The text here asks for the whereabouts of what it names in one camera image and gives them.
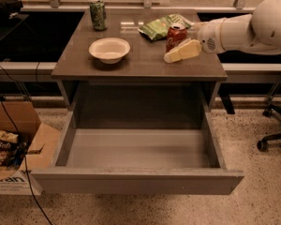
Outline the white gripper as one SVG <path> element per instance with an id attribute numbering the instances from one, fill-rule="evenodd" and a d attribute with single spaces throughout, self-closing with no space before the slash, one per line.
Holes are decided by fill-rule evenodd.
<path id="1" fill-rule="evenodd" d="M 196 39 L 187 39 L 177 47 L 166 52 L 164 60 L 174 63 L 198 56 L 202 50 L 205 53 L 223 53 L 225 50 L 221 42 L 221 28 L 225 18 L 209 22 L 195 22 L 193 28 L 199 30 Z"/>

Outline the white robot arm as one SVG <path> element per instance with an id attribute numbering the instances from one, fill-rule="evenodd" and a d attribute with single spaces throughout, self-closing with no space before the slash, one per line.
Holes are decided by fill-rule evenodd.
<path id="1" fill-rule="evenodd" d="M 193 22 L 192 26 L 197 37 L 187 38 L 166 52 L 167 63 L 193 58 L 201 52 L 281 54 L 281 0 L 264 0 L 251 14 Z"/>

